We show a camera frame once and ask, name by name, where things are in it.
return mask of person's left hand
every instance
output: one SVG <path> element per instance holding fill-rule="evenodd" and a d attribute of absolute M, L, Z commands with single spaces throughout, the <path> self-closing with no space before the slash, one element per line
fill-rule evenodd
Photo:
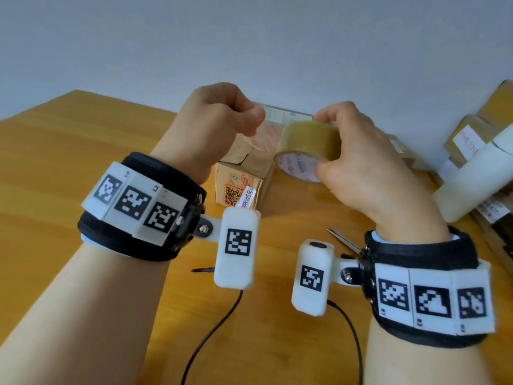
<path fill-rule="evenodd" d="M 201 185 L 227 154 L 235 135 L 255 135 L 264 119 L 264 108 L 247 99 L 237 85 L 202 86 L 185 101 L 151 156 Z"/>

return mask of forearm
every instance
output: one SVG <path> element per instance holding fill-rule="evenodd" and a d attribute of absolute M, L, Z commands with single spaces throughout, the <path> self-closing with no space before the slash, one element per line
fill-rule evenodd
<path fill-rule="evenodd" d="M 401 340 L 372 319 L 365 361 L 367 385 L 492 384 L 476 346 L 439 349 Z"/>
<path fill-rule="evenodd" d="M 0 382 L 135 383 L 168 266 L 83 244 L 1 347 Z"/>

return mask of hand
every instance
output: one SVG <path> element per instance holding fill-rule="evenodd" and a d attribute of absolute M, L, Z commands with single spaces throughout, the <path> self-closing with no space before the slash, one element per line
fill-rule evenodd
<path fill-rule="evenodd" d="M 187 174 L 198 185 L 227 154 L 237 133 L 255 135 L 265 110 L 233 83 L 197 88 L 151 155 Z"/>
<path fill-rule="evenodd" d="M 342 140 L 340 158 L 319 163 L 317 178 L 344 204 L 372 219 L 381 238 L 419 244 L 450 240 L 431 195 L 386 134 L 354 103 L 331 105 L 313 119 L 335 122 Z"/>

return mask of scissor blade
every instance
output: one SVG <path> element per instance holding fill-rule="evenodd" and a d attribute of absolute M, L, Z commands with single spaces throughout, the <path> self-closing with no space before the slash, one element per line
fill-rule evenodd
<path fill-rule="evenodd" d="M 340 240 L 343 244 L 345 244 L 347 247 L 349 247 L 351 250 L 353 250 L 356 254 L 359 254 L 362 249 L 356 246 L 353 242 L 351 242 L 349 239 L 344 237 L 341 233 L 339 233 L 337 230 L 333 228 L 328 228 L 328 232 L 332 234 L 335 238 Z"/>

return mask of qr code on box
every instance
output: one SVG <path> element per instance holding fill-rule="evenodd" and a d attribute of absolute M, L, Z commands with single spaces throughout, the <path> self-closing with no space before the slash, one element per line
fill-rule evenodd
<path fill-rule="evenodd" d="M 225 204 L 234 207 L 237 201 L 239 201 L 240 196 L 242 196 L 242 191 L 242 189 L 226 184 Z"/>

